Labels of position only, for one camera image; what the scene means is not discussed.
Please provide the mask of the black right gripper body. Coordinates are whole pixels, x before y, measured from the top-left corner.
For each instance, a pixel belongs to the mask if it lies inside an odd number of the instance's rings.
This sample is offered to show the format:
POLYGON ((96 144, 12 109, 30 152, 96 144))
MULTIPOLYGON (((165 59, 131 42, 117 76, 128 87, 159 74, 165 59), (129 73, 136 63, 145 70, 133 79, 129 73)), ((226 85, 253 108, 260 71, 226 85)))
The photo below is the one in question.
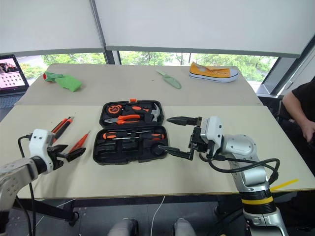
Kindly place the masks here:
POLYGON ((201 137, 201 123, 202 117, 198 117, 196 121, 196 127, 194 128, 189 141, 189 160, 193 160, 194 151, 206 153, 206 160, 213 158, 214 142, 204 141, 201 137))

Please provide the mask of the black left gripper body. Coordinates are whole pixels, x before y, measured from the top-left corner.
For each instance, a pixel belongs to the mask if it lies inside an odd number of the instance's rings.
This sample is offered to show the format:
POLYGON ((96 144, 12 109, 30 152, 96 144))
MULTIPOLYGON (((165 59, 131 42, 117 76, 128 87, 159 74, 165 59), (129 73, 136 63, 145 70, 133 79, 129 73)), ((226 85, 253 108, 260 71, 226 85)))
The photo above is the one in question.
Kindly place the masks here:
POLYGON ((54 146, 48 147, 47 152, 48 152, 49 157, 51 158, 51 161, 53 164, 53 170, 56 170, 63 166, 63 161, 57 159, 57 157, 64 158, 64 155, 62 153, 55 153, 54 146))

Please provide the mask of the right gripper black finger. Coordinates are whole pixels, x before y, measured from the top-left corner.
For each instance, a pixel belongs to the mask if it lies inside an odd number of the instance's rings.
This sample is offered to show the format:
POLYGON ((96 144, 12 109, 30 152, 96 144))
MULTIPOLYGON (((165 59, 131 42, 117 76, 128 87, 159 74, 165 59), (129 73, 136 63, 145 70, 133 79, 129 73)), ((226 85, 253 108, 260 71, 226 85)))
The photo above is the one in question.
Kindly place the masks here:
POLYGON ((182 126, 192 125, 192 126, 196 126, 197 122, 198 122, 198 118, 191 118, 191 117, 180 116, 180 117, 168 118, 166 121, 170 122, 170 123, 173 123, 173 124, 176 124, 176 125, 182 125, 182 126))
POLYGON ((169 147, 169 146, 158 145, 158 147, 160 149, 166 151, 170 155, 173 155, 173 156, 176 156, 176 157, 179 157, 179 158, 183 158, 183 159, 190 159, 190 152, 180 151, 179 148, 169 147))

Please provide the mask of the bystander bare hand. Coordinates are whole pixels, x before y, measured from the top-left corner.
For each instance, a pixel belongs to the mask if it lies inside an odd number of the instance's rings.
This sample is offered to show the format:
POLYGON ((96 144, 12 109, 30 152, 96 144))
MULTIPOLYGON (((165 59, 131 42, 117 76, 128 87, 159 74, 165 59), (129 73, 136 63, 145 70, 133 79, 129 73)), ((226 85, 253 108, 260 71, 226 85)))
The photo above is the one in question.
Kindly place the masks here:
POLYGON ((309 143, 315 133, 315 123, 307 119, 307 120, 302 121, 300 126, 302 129, 304 138, 309 143))

